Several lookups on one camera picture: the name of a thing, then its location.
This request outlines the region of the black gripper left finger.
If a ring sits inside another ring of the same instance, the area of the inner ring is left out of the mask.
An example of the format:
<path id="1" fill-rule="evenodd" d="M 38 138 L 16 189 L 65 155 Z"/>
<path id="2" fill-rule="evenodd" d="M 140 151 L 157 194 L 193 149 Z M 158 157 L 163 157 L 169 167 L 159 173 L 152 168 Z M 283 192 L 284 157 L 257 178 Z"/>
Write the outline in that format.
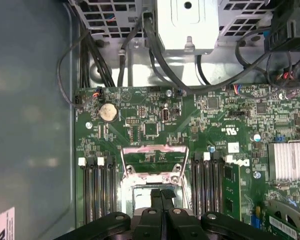
<path id="1" fill-rule="evenodd" d="M 160 240 L 163 202 L 159 189 L 150 194 L 151 207 L 140 208 L 130 217 L 112 212 L 59 236 L 58 240 Z"/>

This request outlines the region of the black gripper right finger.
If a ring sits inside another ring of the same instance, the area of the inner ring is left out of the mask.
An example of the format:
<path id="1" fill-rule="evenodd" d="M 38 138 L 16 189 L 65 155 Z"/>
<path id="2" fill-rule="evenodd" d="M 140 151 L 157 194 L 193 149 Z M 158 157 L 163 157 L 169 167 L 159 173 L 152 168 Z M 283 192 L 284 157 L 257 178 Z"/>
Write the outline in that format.
<path id="1" fill-rule="evenodd" d="M 168 236 L 173 240 L 274 240 L 275 236 L 219 212 L 207 212 L 198 219 L 185 208 L 177 208 L 175 193 L 162 190 Z"/>

